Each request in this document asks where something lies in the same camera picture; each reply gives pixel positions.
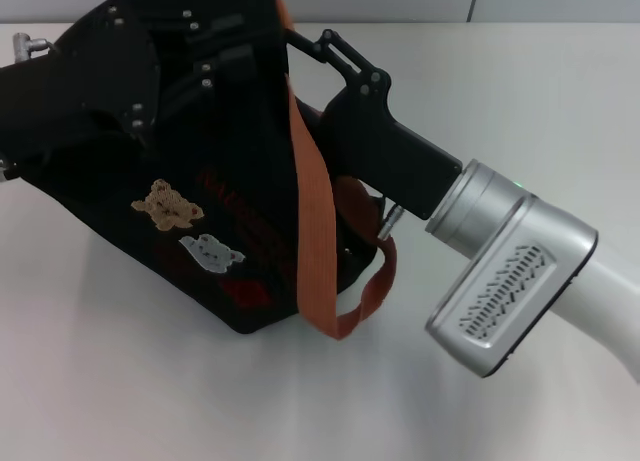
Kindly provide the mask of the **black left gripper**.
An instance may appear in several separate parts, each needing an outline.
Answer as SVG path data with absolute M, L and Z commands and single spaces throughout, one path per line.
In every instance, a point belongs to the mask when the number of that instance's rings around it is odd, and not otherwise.
M 255 110 L 255 50 L 223 49 L 163 79 L 152 41 L 244 41 L 245 16 L 196 8 L 97 8 L 49 53 L 1 70 L 1 153 L 37 156 L 103 138 L 215 138 Z

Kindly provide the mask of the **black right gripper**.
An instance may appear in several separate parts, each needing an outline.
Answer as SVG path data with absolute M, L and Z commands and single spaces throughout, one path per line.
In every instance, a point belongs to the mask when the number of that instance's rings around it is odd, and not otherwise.
M 361 180 L 418 218 L 429 218 L 461 173 L 461 161 L 393 118 L 390 76 L 336 31 L 325 29 L 311 41 L 288 29 L 287 43 L 345 81 L 319 122 L 329 171 Z

